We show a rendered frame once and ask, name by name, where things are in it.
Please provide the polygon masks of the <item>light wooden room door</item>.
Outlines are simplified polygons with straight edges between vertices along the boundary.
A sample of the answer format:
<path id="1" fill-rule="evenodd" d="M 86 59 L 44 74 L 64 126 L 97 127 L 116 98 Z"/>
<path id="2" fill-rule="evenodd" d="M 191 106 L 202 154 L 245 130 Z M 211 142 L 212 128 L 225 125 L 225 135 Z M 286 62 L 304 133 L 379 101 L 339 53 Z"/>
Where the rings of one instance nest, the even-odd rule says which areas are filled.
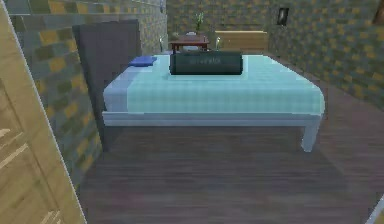
<path id="1" fill-rule="evenodd" d="M 3 0 L 0 224 L 87 224 Z"/>

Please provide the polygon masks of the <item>dark framed wall picture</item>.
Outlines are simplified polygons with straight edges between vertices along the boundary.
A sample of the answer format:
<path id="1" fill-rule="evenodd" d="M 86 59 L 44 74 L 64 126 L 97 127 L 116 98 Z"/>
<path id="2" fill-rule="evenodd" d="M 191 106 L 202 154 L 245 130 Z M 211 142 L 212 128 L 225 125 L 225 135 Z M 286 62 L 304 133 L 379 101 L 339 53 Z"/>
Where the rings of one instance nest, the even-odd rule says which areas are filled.
<path id="1" fill-rule="evenodd" d="M 285 26 L 287 24 L 288 20 L 288 8 L 280 8 L 279 13 L 278 13 L 278 19 L 277 19 L 277 24 L 281 26 Z"/>

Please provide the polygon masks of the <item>light wooden dresser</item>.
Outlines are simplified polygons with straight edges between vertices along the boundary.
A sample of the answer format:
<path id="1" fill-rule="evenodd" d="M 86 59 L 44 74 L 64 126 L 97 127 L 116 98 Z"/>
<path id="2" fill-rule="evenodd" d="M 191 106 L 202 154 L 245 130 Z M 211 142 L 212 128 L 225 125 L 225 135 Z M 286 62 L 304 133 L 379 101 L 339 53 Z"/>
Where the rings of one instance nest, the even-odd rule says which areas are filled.
<path id="1" fill-rule="evenodd" d="M 265 31 L 216 31 L 222 50 L 257 50 L 268 49 L 269 35 Z"/>

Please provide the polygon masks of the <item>dark green cylindrical bolster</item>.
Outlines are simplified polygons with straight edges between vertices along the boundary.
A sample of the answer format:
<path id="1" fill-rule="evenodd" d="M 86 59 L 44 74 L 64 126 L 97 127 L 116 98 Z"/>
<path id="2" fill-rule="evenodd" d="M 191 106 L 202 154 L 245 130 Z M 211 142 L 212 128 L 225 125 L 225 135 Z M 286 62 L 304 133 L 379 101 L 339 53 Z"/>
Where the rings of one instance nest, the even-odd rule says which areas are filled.
<path id="1" fill-rule="evenodd" d="M 236 51 L 182 52 L 170 56 L 172 75 L 241 75 L 243 58 Z"/>

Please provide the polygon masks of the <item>light blue bed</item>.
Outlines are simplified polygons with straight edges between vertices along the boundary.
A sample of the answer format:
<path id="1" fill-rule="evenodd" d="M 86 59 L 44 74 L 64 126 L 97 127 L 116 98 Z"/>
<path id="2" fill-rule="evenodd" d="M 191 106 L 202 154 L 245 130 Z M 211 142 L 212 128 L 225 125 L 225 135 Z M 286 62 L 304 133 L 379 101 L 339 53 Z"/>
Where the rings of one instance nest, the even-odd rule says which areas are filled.
<path id="1" fill-rule="evenodd" d="M 172 75 L 172 54 L 139 57 L 136 22 L 73 27 L 97 128 L 140 126 L 288 126 L 304 130 L 301 147 L 313 149 L 325 112 L 313 82 L 263 55 L 244 55 L 241 75 Z"/>

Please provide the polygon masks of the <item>green houseplant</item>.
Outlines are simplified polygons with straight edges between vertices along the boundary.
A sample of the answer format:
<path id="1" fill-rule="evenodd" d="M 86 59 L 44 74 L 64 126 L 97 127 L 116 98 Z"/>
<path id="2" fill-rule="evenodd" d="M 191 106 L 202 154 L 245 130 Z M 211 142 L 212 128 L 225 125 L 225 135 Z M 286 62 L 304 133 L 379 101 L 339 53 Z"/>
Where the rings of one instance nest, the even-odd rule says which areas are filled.
<path id="1" fill-rule="evenodd" d="M 201 33 L 201 26 L 204 22 L 204 13 L 200 12 L 196 15 L 195 18 L 195 33 L 199 35 Z"/>

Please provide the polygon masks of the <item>reddish brown wooden table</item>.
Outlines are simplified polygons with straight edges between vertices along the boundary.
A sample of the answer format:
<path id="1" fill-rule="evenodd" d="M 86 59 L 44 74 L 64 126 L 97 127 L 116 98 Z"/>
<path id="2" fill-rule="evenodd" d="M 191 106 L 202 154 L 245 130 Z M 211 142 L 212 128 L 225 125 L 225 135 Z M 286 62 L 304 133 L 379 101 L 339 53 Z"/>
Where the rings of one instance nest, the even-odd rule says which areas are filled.
<path id="1" fill-rule="evenodd" d="M 201 47 L 206 51 L 209 43 L 209 39 L 204 35 L 180 35 L 176 40 L 169 42 L 173 53 L 176 53 L 180 47 L 184 46 Z"/>

